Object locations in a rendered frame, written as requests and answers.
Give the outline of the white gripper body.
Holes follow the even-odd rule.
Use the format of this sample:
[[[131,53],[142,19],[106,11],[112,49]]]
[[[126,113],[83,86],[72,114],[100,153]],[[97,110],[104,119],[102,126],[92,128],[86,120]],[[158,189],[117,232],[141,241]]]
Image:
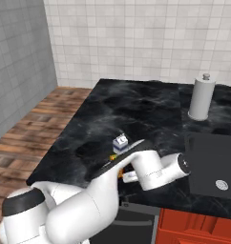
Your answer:
[[[122,179],[124,183],[132,183],[138,181],[137,174],[135,171],[124,173],[122,175]]]

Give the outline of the orange boxed drink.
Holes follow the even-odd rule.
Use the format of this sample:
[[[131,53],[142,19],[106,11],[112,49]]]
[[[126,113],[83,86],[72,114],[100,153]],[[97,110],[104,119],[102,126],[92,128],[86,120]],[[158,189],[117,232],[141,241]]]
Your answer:
[[[111,154],[110,155],[110,161],[114,161],[117,158],[117,154]],[[123,168],[119,170],[118,174],[117,174],[118,178],[122,178],[123,177]]]

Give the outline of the white and blue milk carton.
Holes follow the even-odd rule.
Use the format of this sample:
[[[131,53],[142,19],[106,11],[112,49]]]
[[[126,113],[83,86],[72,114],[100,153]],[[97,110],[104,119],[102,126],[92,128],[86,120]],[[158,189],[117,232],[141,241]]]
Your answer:
[[[113,151],[114,153],[121,153],[123,150],[127,148],[128,139],[126,135],[123,133],[119,135],[116,139],[113,140]]]

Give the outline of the red cabinet front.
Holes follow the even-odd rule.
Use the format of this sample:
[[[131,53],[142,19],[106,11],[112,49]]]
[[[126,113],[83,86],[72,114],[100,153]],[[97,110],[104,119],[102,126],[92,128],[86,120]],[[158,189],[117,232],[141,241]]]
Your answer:
[[[156,244],[231,244],[231,219],[161,209]]]

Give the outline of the black dishwasher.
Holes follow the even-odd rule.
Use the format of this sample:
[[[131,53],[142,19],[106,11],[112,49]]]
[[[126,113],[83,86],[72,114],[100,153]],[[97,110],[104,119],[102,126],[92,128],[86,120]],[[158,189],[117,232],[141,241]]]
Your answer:
[[[146,221],[152,226],[117,226],[113,223],[90,238],[90,244],[155,244],[160,208],[122,202],[115,220]]]

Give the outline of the dark sink basin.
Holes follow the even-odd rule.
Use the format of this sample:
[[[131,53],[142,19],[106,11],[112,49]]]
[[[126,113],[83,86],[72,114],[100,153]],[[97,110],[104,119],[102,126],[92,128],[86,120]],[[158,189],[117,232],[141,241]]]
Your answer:
[[[190,193],[231,199],[231,135],[189,132]]]

